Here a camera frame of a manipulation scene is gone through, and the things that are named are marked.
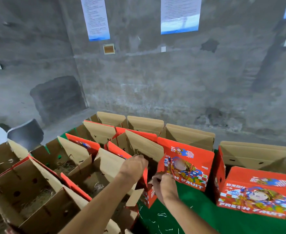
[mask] human arm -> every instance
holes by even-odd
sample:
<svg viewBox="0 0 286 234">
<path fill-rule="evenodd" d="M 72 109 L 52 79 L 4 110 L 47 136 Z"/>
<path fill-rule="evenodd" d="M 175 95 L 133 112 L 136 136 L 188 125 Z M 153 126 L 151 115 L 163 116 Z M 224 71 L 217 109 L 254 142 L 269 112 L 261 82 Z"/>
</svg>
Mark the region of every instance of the human arm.
<svg viewBox="0 0 286 234">
<path fill-rule="evenodd" d="M 126 159 L 119 173 L 59 234 L 102 234 L 119 202 L 141 178 L 148 161 L 143 155 Z"/>
<path fill-rule="evenodd" d="M 166 206 L 186 234 L 218 233 L 179 199 L 177 185 L 171 175 L 156 174 L 153 176 L 153 187 L 158 199 Z"/>
</svg>

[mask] cartoon boy face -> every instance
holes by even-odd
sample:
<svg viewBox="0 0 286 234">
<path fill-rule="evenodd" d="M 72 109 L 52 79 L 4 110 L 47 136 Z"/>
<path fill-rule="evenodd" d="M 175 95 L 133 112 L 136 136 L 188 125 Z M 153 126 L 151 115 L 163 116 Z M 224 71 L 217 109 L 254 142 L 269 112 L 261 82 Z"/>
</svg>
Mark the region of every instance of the cartoon boy face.
<svg viewBox="0 0 286 234">
<path fill-rule="evenodd" d="M 180 170 L 180 171 L 185 171 L 187 169 L 187 167 L 185 166 L 184 162 L 181 160 L 177 160 L 175 162 L 175 168 Z"/>
<path fill-rule="evenodd" d="M 254 201 L 264 201 L 268 200 L 269 196 L 261 191 L 254 191 L 249 195 L 249 198 L 251 198 Z"/>
</svg>

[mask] green cloth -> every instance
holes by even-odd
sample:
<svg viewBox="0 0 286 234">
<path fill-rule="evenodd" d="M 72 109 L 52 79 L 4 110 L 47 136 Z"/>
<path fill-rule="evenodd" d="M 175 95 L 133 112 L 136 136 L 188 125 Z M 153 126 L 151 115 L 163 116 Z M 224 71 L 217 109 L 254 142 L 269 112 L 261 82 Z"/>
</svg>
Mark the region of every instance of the green cloth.
<svg viewBox="0 0 286 234">
<path fill-rule="evenodd" d="M 180 199 L 219 233 L 286 233 L 286 220 L 220 208 L 205 193 L 197 189 L 178 182 L 177 187 Z M 184 233 L 180 225 L 158 199 L 150 209 L 141 201 L 138 204 L 141 209 L 140 221 L 148 229 L 149 233 Z"/>
</svg>

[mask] human hand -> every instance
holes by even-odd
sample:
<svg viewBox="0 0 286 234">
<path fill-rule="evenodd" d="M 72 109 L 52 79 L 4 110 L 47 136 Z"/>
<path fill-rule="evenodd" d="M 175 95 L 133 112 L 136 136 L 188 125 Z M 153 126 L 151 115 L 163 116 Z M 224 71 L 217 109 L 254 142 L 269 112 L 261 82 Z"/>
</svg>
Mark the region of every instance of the human hand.
<svg viewBox="0 0 286 234">
<path fill-rule="evenodd" d="M 179 200 L 177 185 L 171 175 L 164 172 L 156 173 L 152 183 L 155 193 L 163 205 L 166 206 L 166 203 L 172 200 Z"/>
<path fill-rule="evenodd" d="M 148 166 L 148 161 L 142 154 L 126 159 L 120 167 L 117 177 L 124 182 L 129 182 L 133 186 L 143 175 L 144 169 Z"/>
</svg>

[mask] forearm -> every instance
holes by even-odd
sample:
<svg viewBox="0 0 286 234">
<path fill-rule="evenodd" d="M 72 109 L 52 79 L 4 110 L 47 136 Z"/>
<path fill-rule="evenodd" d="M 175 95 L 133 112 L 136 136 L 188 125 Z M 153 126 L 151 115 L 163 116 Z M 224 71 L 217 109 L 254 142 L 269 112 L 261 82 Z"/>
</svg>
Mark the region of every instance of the forearm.
<svg viewBox="0 0 286 234">
<path fill-rule="evenodd" d="M 119 202 L 131 187 L 123 177 L 116 177 L 59 234 L 102 234 Z"/>
<path fill-rule="evenodd" d="M 218 233 L 213 229 L 205 220 L 193 212 L 182 201 L 173 199 L 165 201 L 166 207 L 172 216 L 180 224 L 185 234 L 216 234 Z"/>
</svg>

